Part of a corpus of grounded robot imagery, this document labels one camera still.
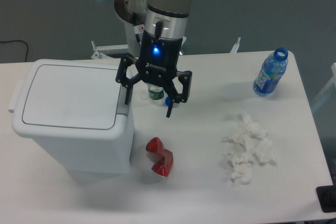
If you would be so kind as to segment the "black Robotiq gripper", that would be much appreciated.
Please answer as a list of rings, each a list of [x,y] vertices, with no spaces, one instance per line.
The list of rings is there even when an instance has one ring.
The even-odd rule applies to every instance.
[[[133,86],[143,81],[162,87],[170,102],[166,117],[172,113],[173,104],[186,103],[190,96],[193,73],[190,70],[177,71],[177,61],[183,39],[165,39],[156,37],[146,30],[143,32],[139,58],[127,53],[120,59],[116,82],[126,88],[124,104],[132,98]],[[132,78],[127,77],[127,70],[135,65],[138,73]]]

